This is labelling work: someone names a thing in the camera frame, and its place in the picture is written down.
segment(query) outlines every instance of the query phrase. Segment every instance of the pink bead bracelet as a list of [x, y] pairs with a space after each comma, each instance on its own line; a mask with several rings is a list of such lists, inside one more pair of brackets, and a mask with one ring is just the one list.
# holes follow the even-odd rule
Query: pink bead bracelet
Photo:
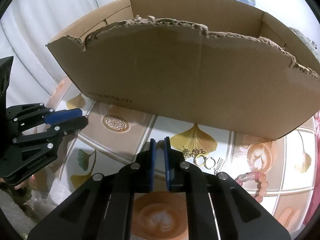
[[263, 197], [267, 194], [268, 181], [267, 176], [259, 171], [251, 171], [249, 173], [241, 174], [236, 178], [236, 182], [242, 186], [248, 180], [255, 180], [258, 183], [257, 196], [254, 198], [258, 203], [261, 203]]

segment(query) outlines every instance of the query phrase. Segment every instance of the pink bead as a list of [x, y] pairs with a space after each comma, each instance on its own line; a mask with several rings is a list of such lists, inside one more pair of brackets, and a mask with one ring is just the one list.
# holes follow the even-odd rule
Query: pink bead
[[262, 173], [262, 174], [260, 175], [260, 177], [259, 177], [259, 181], [260, 181], [260, 182], [264, 182], [264, 181], [266, 180], [266, 178], [267, 178], [267, 176], [266, 176], [264, 173]]
[[248, 180], [254, 180], [255, 177], [256, 177], [256, 173], [253, 172], [253, 171], [252, 171], [252, 172], [249, 172], [249, 173], [247, 174]]
[[31, 177], [30, 177], [30, 180], [32, 183], [35, 183], [36, 182], [36, 176], [33, 174]]
[[236, 179], [243, 179], [243, 178], [246, 178], [247, 177], [247, 174], [245, 173], [245, 174], [241, 174], [241, 175], [239, 175]]
[[263, 197], [261, 197], [260, 195], [254, 198], [258, 203], [261, 203], [263, 200]]
[[265, 180], [264, 182], [261, 183], [260, 187], [266, 189], [269, 185], [269, 182]]
[[259, 191], [259, 196], [261, 197], [264, 197], [265, 195], [267, 194], [267, 190], [262, 188], [260, 191]]
[[259, 179], [259, 178], [260, 178], [260, 176], [261, 176], [261, 172], [259, 172], [259, 171], [255, 171], [254, 173], [255, 173], [255, 175], [254, 175], [254, 179]]
[[240, 179], [236, 179], [236, 183], [238, 183], [240, 186], [243, 185], [243, 182], [242, 182], [242, 180], [240, 180]]

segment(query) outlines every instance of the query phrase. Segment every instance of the black metal bracket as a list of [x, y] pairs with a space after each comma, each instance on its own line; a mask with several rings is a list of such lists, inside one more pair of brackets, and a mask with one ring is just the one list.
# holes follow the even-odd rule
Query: black metal bracket
[[[203, 173], [164, 139], [167, 186], [185, 192], [189, 240], [290, 240], [290, 234], [228, 174]], [[94, 174], [44, 218], [28, 240], [128, 240], [134, 193], [152, 191], [155, 141], [117, 174]]]
[[118, 173], [94, 174], [46, 216], [28, 240], [130, 238], [133, 195], [153, 190], [156, 142]]
[[[13, 57], [0, 59], [0, 178], [18, 185], [55, 159], [62, 138], [83, 129], [88, 118], [81, 109], [55, 112], [43, 103], [11, 106], [6, 109]], [[51, 125], [45, 132], [23, 135], [41, 124]]]

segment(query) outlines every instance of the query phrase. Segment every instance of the cardboard box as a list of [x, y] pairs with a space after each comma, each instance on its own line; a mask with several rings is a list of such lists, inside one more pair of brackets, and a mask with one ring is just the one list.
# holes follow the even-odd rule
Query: cardboard box
[[117, 0], [47, 47], [84, 95], [146, 113], [277, 139], [320, 109], [312, 52], [234, 0]]

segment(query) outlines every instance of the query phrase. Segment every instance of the gold hoop ring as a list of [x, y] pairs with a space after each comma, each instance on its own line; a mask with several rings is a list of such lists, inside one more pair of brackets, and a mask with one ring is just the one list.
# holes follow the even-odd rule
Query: gold hoop ring
[[[202, 158], [203, 158], [203, 164], [198, 164], [198, 163], [197, 163], [197, 158], [199, 158], [199, 157], [202, 157]], [[199, 166], [199, 167], [204, 166], [205, 161], [206, 161], [206, 157], [205, 157], [204, 155], [202, 155], [202, 154], [198, 154], [198, 155], [196, 155], [196, 156], [193, 158], [194, 164], [197, 165], [197, 166]]]
[[[207, 161], [208, 161], [209, 159], [212, 159], [212, 160], [213, 160], [213, 166], [212, 166], [211, 168], [209, 168], [208, 165], [207, 165]], [[216, 161], [215, 161], [214, 158], [212, 158], [212, 157], [206, 158], [206, 160], [205, 160], [205, 162], [204, 162], [204, 166], [205, 166], [206, 169], [211, 170], [214, 166], [216, 166]]]

